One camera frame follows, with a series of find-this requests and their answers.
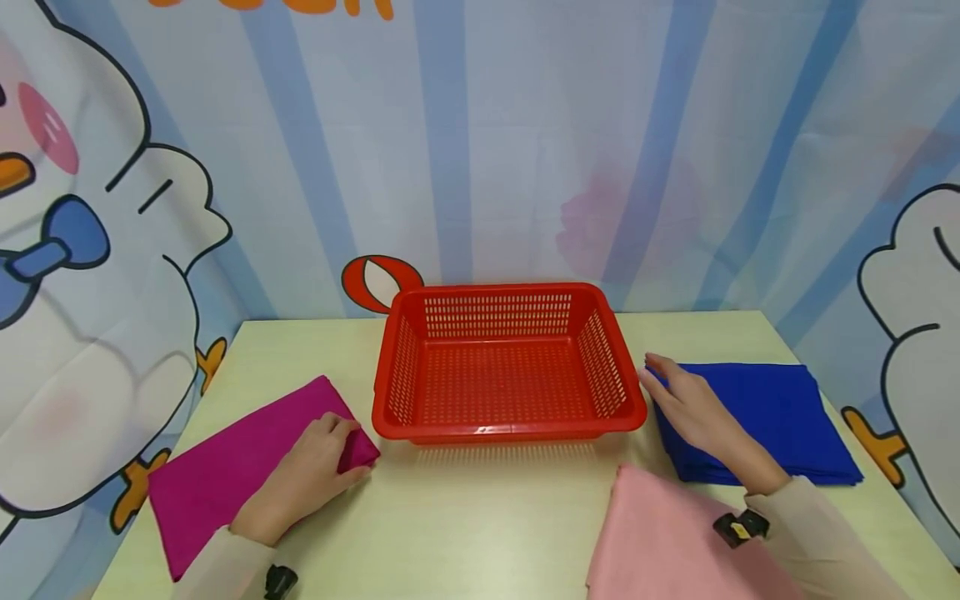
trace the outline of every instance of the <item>table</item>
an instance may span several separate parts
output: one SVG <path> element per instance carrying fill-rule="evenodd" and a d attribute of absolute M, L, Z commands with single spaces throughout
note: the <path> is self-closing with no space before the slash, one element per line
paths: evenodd
<path fill-rule="evenodd" d="M 796 363 L 759 312 L 619 315 L 635 360 L 655 350 L 685 362 Z M 382 320 L 247 322 L 175 454 L 325 373 L 383 451 L 369 482 L 280 545 L 298 598 L 567 600 L 584 581 L 617 465 L 675 477 L 656 420 L 590 443 L 427 447 L 380 440 L 371 427 Z M 960 578 L 837 413 L 828 413 L 866 479 L 827 489 L 911 597 L 960 598 Z M 742 507 L 743 489 L 697 485 Z M 172 584 L 149 502 L 95 600 L 166 600 Z"/>

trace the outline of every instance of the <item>folded cloth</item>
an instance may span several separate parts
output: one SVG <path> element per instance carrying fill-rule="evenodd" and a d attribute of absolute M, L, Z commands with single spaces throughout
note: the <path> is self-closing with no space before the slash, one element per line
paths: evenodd
<path fill-rule="evenodd" d="M 713 531 L 730 506 L 620 467 L 587 576 L 589 600 L 802 596 L 763 542 L 732 550 Z"/>
<path fill-rule="evenodd" d="M 150 474 L 148 494 L 174 581 L 213 534 L 233 521 L 306 426 L 327 412 L 353 419 L 329 379 L 318 377 Z M 379 456 L 367 434 L 357 430 L 347 438 L 337 470 L 372 465 Z"/>
<path fill-rule="evenodd" d="M 743 428 L 791 475 L 818 485 L 852 486 L 863 474 L 833 427 L 817 382 L 803 365 L 683 365 L 707 380 Z M 663 448 L 683 481 L 739 485 L 736 477 L 684 441 L 655 409 Z"/>

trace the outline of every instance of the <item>orange beak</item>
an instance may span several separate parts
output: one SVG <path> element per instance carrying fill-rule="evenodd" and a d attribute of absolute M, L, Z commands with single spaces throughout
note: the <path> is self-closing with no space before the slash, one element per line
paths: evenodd
<path fill-rule="evenodd" d="M 36 179 L 34 164 L 16 152 L 0 153 L 0 198 L 19 191 Z"/>

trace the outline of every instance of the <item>blue bow tie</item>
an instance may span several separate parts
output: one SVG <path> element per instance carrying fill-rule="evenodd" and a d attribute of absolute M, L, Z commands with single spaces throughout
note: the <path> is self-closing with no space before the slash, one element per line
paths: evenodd
<path fill-rule="evenodd" d="M 21 251 L 0 250 L 0 329 L 23 316 L 40 282 L 59 268 L 93 269 L 110 256 L 110 241 L 90 206 L 61 196 L 43 215 L 40 241 Z"/>

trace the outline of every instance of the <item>sleeve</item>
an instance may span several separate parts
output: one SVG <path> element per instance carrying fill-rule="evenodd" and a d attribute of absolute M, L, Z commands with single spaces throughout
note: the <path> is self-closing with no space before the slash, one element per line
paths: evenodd
<path fill-rule="evenodd" d="M 767 548 L 809 600 L 908 598 L 805 477 L 769 496 L 747 496 L 746 502 L 770 522 Z"/>
<path fill-rule="evenodd" d="M 174 586 L 172 600 L 262 598 L 274 548 L 217 530 Z"/>

